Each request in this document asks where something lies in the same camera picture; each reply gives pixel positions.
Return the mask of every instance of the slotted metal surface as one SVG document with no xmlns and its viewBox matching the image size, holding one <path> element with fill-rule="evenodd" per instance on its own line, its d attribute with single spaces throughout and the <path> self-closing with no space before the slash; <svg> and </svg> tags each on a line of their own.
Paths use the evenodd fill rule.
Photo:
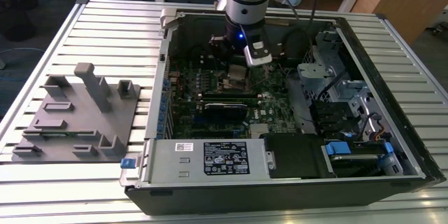
<svg viewBox="0 0 448 224">
<path fill-rule="evenodd" d="M 212 9 L 208 5 L 91 0 L 76 5 L 26 88 L 2 122 L 0 220 L 2 223 L 95 223 L 166 221 L 180 223 L 446 223 L 448 182 L 418 193 L 395 195 L 366 206 L 300 211 L 251 212 L 210 216 L 146 216 L 127 199 L 119 184 L 119 164 L 10 165 L 47 91 L 39 86 L 50 74 L 67 74 L 78 62 L 96 65 L 108 83 L 123 78 L 143 86 L 128 153 L 140 152 L 151 104 L 162 37 L 159 17 L 167 7 Z M 270 12 L 290 13 L 287 9 Z M 319 12 L 320 16 L 335 13 Z M 448 106 L 446 92 L 434 82 L 388 23 L 370 14 L 344 14 L 372 61 L 414 123 L 418 133 L 448 176 Z M 136 170 L 127 172 L 135 179 Z"/>
</svg>

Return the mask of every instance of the motherboard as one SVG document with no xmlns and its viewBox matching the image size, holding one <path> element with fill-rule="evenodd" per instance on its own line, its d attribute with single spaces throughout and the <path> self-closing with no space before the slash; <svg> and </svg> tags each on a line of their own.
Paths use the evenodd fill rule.
<svg viewBox="0 0 448 224">
<path fill-rule="evenodd" d="M 211 57 L 172 60 L 172 138 L 259 138 L 263 133 L 296 132 L 286 88 L 290 70 L 276 63 L 248 69 Z"/>
</svg>

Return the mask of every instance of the power supply label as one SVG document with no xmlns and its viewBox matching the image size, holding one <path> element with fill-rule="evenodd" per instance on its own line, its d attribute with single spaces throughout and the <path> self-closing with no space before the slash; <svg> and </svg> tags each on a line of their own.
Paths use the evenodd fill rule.
<svg viewBox="0 0 448 224">
<path fill-rule="evenodd" d="M 204 173 L 207 175 L 250 174 L 246 142 L 204 143 Z"/>
</svg>

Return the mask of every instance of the barcode sticker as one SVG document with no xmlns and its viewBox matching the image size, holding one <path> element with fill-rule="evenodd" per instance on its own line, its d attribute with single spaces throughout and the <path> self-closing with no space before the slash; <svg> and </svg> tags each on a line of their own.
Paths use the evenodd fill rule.
<svg viewBox="0 0 448 224">
<path fill-rule="evenodd" d="M 194 143 L 176 143 L 178 152 L 192 152 L 194 151 Z"/>
</svg>

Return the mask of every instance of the green circuit board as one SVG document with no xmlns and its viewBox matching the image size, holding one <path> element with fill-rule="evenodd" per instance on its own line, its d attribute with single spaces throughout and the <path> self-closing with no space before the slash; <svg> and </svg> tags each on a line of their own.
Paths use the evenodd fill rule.
<svg viewBox="0 0 448 224">
<path fill-rule="evenodd" d="M 244 82 L 228 82 L 226 69 L 198 68 L 178 62 L 171 68 L 174 138 L 251 138 L 250 126 L 267 124 L 270 132 L 296 132 L 286 89 L 286 73 L 276 65 L 248 70 Z M 246 105 L 244 118 L 208 122 L 207 104 Z"/>
</svg>

